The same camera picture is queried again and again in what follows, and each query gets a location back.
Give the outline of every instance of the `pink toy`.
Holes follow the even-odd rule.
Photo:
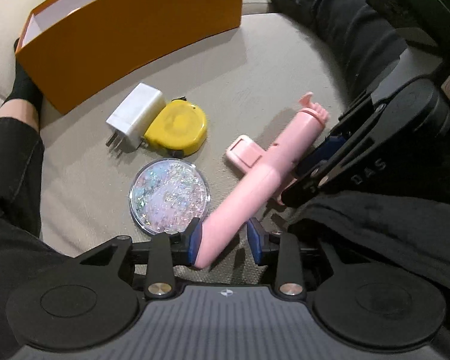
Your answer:
[[[293,180],[290,172],[322,133],[328,119],[328,112],[312,103],[311,97],[312,93],[308,92],[300,99],[303,108],[267,151],[246,135],[238,137],[227,149],[227,158],[245,176],[203,222],[195,267],[209,266],[241,226]]]

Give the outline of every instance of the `person's leg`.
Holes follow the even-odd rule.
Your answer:
[[[406,48],[394,28],[365,0],[271,0],[312,29],[340,63],[351,99]]]
[[[10,293],[66,256],[41,242],[44,146],[38,134],[42,94],[17,64],[12,93],[0,108],[0,359],[19,348],[6,317]]]
[[[17,62],[13,89],[0,108],[0,218],[38,237],[44,147],[43,95]]]

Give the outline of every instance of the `orange box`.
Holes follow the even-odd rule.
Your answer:
[[[66,114],[133,70],[238,27],[241,8],[242,0],[46,0],[16,56]]]

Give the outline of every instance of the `white power adapter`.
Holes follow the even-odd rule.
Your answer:
[[[138,84],[106,120],[113,130],[106,145],[118,142],[114,147],[119,149],[125,140],[131,147],[138,148],[143,141],[143,134],[165,106],[161,91],[143,83]]]

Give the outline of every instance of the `glittery coaster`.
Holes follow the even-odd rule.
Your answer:
[[[209,202],[208,185],[195,165],[174,158],[149,163],[130,189],[132,217],[150,235],[185,231],[192,218],[204,218]]]

